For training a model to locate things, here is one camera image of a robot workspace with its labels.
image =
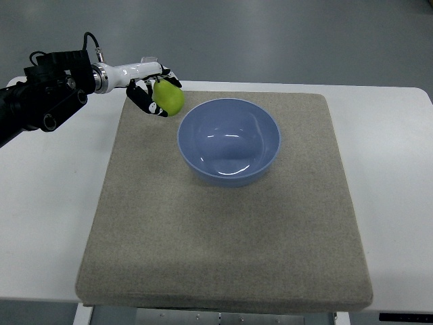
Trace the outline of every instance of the gray mat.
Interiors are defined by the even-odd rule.
[[[177,148],[185,113],[225,97],[267,109],[282,134],[273,166],[243,188],[200,181]],[[127,100],[76,293],[87,305],[244,313],[368,306],[371,282],[325,98],[188,91],[171,118]]]

